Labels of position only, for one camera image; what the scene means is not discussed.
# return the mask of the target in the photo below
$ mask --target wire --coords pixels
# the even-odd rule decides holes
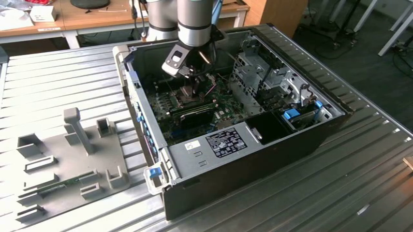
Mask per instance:
[[[413,70],[413,66],[408,63],[408,61],[404,59],[404,57],[408,55],[408,53],[405,53],[404,56],[400,55],[400,52],[397,52],[397,56],[399,58],[404,61],[404,63],[411,67],[411,69]]]
[[[395,53],[393,54],[393,65],[395,65],[395,67],[399,69],[399,71],[403,73],[403,74],[405,74],[405,76],[408,77],[408,78],[412,78],[413,79],[413,77],[412,77],[412,74],[408,74],[408,73],[405,73],[405,71],[400,68],[400,66],[397,65],[397,63],[396,63],[396,56],[399,55],[399,53]]]
[[[110,32],[110,35],[109,35],[109,38],[106,39],[106,42],[110,41],[111,35],[113,35],[113,31]]]
[[[310,14],[310,19],[312,19],[312,24],[316,24],[316,23],[314,23],[314,18],[313,18],[313,15],[312,15],[310,0],[308,1],[308,8],[309,8],[309,14]]]
[[[211,64],[209,69],[203,70],[199,73],[195,73],[193,76],[201,76],[201,75],[209,73],[214,69],[214,67],[216,67],[216,64],[218,62],[218,56],[217,56],[217,46],[216,46],[216,42],[214,41],[211,42],[211,46],[213,46],[213,57],[214,57],[213,64]]]
[[[95,37],[98,35],[98,33],[95,33],[95,35],[91,35],[91,36],[89,36],[89,35],[83,35],[85,37],[89,37],[89,38],[93,38],[93,37]]]
[[[141,5],[143,5],[142,4],[142,0],[139,0],[139,11],[141,11],[141,19],[142,19],[142,28],[143,28],[143,37],[146,37],[147,36],[147,28],[145,27],[145,19],[143,19],[143,13],[142,13],[142,7],[141,7]]]
[[[338,58],[341,58],[341,57],[352,50],[352,47],[351,47],[351,48],[349,48],[346,51],[344,51],[338,56],[336,56],[336,57],[328,57],[328,56],[322,55],[322,54],[320,53],[320,51],[318,51],[318,48],[320,48],[322,45],[325,45],[325,44],[321,43],[320,45],[316,46],[314,52],[316,52],[316,54],[317,54],[320,57],[322,57],[322,58],[325,58],[325,59],[338,59]]]
[[[225,51],[222,48],[218,48],[218,51],[224,51],[226,53],[226,55],[236,61],[236,63],[240,66],[242,66],[241,62],[236,59],[236,57],[228,51]]]

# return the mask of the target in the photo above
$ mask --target wooden desk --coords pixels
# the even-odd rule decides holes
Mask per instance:
[[[64,31],[64,22],[62,15],[60,1],[54,2],[54,7],[58,13],[55,22],[36,23],[32,27],[18,28],[12,30],[0,31],[0,44],[38,40],[54,37],[62,37],[62,31]]]
[[[93,12],[87,14],[85,13],[86,10],[79,9],[71,5],[70,0],[62,0],[62,9],[64,17],[64,27],[67,30],[134,23],[134,20],[131,18],[131,6],[129,0],[111,0],[111,4],[107,8],[105,7],[102,9],[93,10]]]
[[[113,30],[133,29],[135,27],[131,18],[131,7],[129,0],[111,0],[109,8],[93,10],[86,14],[86,10],[71,5],[70,0],[56,0],[54,6],[59,12],[58,21],[54,23],[36,23],[34,27],[16,30],[0,31],[0,44],[27,40],[46,39],[54,37],[66,37],[70,48],[81,48],[78,35],[98,33]],[[236,18],[234,27],[242,27],[245,23],[248,5],[236,3],[224,5],[220,18]],[[141,18],[137,21],[137,27],[143,27]],[[39,33],[38,29],[60,28],[60,31]]]
[[[252,7],[245,25],[273,23],[290,38],[294,35],[308,0],[244,0]]]
[[[134,20],[131,18],[131,7],[129,0],[111,0],[109,5],[109,11],[126,11],[126,12],[101,12],[93,10],[86,14],[86,10],[74,7],[70,0],[62,0],[64,27],[66,27],[66,39],[70,44],[70,48],[79,48],[78,35],[98,33],[113,30],[133,29],[135,27]],[[220,18],[236,18],[234,27],[242,27],[245,23],[245,15],[249,10],[248,5],[238,5],[236,3],[226,4],[222,8]],[[141,18],[137,21],[137,27],[143,27]]]

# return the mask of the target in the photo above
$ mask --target black cable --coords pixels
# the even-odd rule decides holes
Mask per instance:
[[[110,41],[111,35],[113,35],[113,31],[110,32],[110,35],[109,35],[109,38],[106,39],[106,42]]]
[[[224,51],[224,53],[236,61],[236,63],[240,66],[242,66],[241,62],[236,59],[236,57],[228,51],[225,51],[222,48],[218,48],[218,51]]]
[[[405,74],[405,76],[407,76],[408,78],[412,78],[412,79],[413,79],[412,74],[405,73],[405,71],[403,71],[403,69],[401,69],[400,66],[397,65],[396,59],[395,59],[395,58],[396,58],[396,55],[397,55],[397,53],[393,54],[393,65],[395,65],[395,67],[399,69],[399,71],[400,71],[403,74]]]
[[[216,42],[214,41],[211,42],[211,46],[213,46],[213,57],[214,57],[213,64],[211,64],[209,69],[203,70],[199,73],[195,73],[193,76],[201,76],[201,75],[209,73],[216,68],[216,64],[218,62],[218,56],[217,56],[217,46],[216,46]]]
[[[89,37],[89,38],[93,38],[93,37],[95,37],[98,35],[98,33],[95,33],[95,35],[91,35],[91,36],[89,36],[89,35],[83,35],[85,37]]]
[[[137,26],[138,12],[137,12],[137,8],[135,8],[135,0],[131,0],[131,18],[134,19],[135,36],[137,36],[137,39],[139,39],[141,36],[139,36],[139,33],[138,33],[138,26]]]
[[[147,11],[147,13],[150,13],[149,12],[149,9],[147,9],[147,5],[143,3],[143,8],[145,8],[145,10]]]
[[[404,47],[409,47],[412,42],[413,42],[413,36],[407,40]]]
[[[143,13],[142,13],[142,0],[139,0],[139,11],[141,11],[141,19],[142,19],[142,28],[143,28],[143,37],[147,36],[147,28],[145,27],[145,19],[143,19]]]
[[[317,54],[320,57],[322,57],[322,58],[325,58],[325,59],[338,59],[338,58],[341,58],[341,57],[352,50],[352,47],[351,47],[351,48],[349,48],[346,51],[344,51],[338,56],[336,56],[336,57],[328,57],[328,56],[322,55],[322,54],[320,53],[320,51],[318,51],[318,48],[320,48],[322,45],[324,45],[324,43],[321,43],[320,45],[316,46],[314,52],[316,52],[316,54]]]
[[[309,14],[310,14],[310,19],[312,19],[312,24],[316,24],[316,23],[314,23],[314,18],[313,18],[313,15],[312,15],[310,0],[308,1],[308,8],[309,8]]]

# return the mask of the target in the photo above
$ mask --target floor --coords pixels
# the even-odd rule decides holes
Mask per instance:
[[[351,9],[353,1],[348,1],[346,8],[342,10],[341,18],[337,23],[342,23],[342,18]],[[310,0],[310,7],[318,7],[321,1]],[[355,28],[359,19],[364,14],[365,8],[359,7],[349,28]],[[328,19],[329,10],[326,10],[325,21]],[[383,108],[397,121],[401,122],[413,131],[413,79],[395,67],[393,51],[389,51],[384,57],[377,55],[384,44],[392,37],[393,33],[388,30],[395,20],[384,16],[381,13],[373,12],[364,28],[361,29],[357,39],[359,43],[353,49],[337,59],[322,58],[336,57],[348,51],[351,40],[345,40],[341,48],[333,50],[332,42],[324,36],[320,36],[305,29],[300,29],[296,33],[296,42],[326,64],[326,66],[353,85],[357,90]],[[401,36],[405,41],[413,35],[412,31],[407,31]],[[403,66],[403,61],[396,57],[396,63],[408,73],[412,70]]]

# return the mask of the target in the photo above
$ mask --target metal table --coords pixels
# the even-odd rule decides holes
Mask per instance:
[[[265,34],[292,58],[357,109],[341,131],[313,155],[274,175],[232,193],[175,221],[165,220],[162,200],[147,192],[145,159],[121,94],[113,46],[12,57],[2,70],[4,86],[0,123],[2,152],[12,149],[20,131],[42,130],[43,137],[63,133],[54,115],[62,105],[82,105],[89,118],[117,121],[133,178],[125,192],[24,229],[26,231],[411,231],[413,178],[403,158],[412,155],[411,132],[334,75],[316,68],[318,61],[269,26]],[[19,117],[16,109],[31,113]],[[14,221],[14,152],[0,154],[0,225]]]

